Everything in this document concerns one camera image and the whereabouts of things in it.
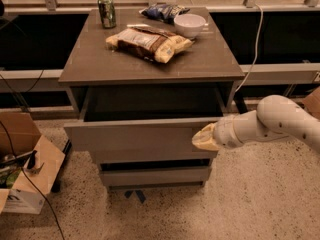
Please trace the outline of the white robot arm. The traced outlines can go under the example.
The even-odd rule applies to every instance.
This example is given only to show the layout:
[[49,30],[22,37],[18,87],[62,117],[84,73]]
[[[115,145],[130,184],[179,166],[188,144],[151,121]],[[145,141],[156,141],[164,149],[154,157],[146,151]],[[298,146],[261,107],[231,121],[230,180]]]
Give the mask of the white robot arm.
[[210,123],[192,138],[202,150],[234,149],[248,142],[271,142],[294,137],[320,152],[320,121],[292,100],[270,95],[253,111],[230,115]]

